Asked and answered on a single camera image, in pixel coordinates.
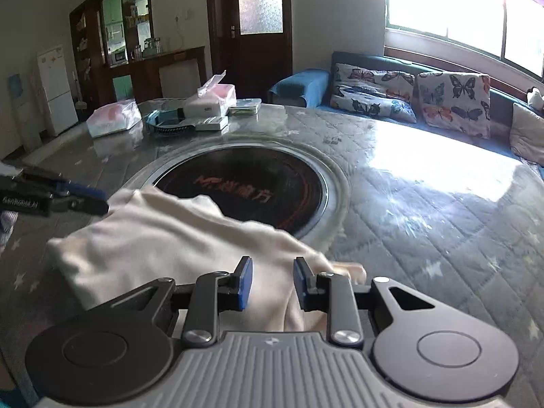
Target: window sill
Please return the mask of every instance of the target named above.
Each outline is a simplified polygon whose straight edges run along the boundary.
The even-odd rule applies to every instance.
[[[431,56],[486,73],[522,92],[527,92],[533,86],[544,92],[544,84],[521,70],[491,56],[439,38],[386,28],[385,46]]]

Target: refrigerator door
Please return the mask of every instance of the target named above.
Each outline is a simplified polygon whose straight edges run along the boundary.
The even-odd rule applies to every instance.
[[[48,102],[49,105],[49,133],[57,136],[68,127],[77,123],[77,114],[73,105],[72,94],[67,92]]]
[[[37,65],[47,101],[70,91],[62,46],[38,55]]]

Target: window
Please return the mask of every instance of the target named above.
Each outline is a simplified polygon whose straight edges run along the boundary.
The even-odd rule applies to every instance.
[[[542,79],[544,7],[533,0],[388,0],[387,19],[390,27],[461,43]]]

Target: window frame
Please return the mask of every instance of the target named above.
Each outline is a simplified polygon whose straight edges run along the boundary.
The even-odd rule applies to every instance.
[[[515,68],[517,70],[520,70],[521,72],[525,73],[526,75],[529,75],[530,77],[534,78],[538,82],[544,83],[544,59],[542,60],[543,61],[542,62],[542,76],[540,76],[540,75],[537,75],[536,73],[531,72],[529,69],[526,69],[523,66],[521,66],[519,64],[516,64],[513,61],[510,61],[509,59],[507,59],[504,56],[505,55],[505,50],[506,50],[506,44],[507,44],[507,21],[508,21],[508,11],[507,11],[506,0],[503,1],[503,10],[504,10],[503,37],[502,37],[500,56],[492,54],[492,53],[487,52],[485,50],[479,49],[477,47],[468,45],[467,43],[462,43],[462,42],[457,41],[455,39],[449,38],[448,37],[448,31],[446,31],[445,36],[442,36],[442,35],[433,34],[431,32],[425,32],[425,31],[421,31],[421,30],[418,30],[418,29],[409,28],[409,27],[406,27],[406,26],[400,26],[400,25],[397,25],[397,24],[392,24],[390,22],[390,20],[389,20],[389,13],[390,13],[389,0],[385,0],[385,5],[386,5],[385,25],[386,25],[387,28],[397,29],[397,30],[407,31],[407,32],[413,32],[415,34],[422,34],[422,35],[425,35],[425,36],[428,36],[428,37],[437,38],[437,39],[447,41],[448,43],[452,43],[452,44],[457,45],[457,46],[466,47],[467,49],[474,50],[474,51],[476,51],[476,52],[478,52],[480,54],[486,55],[486,56],[488,56],[490,58],[493,58],[493,59],[495,59],[497,61],[505,63],[506,65],[511,66],[511,67],[513,67],[513,68]]]

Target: screw head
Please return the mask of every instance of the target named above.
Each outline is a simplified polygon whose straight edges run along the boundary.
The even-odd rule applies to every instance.
[[[339,329],[333,334],[333,339],[339,344],[353,345],[361,340],[361,335],[350,329]]]
[[[185,333],[185,339],[194,344],[205,344],[211,340],[211,333],[205,329],[190,329]]]

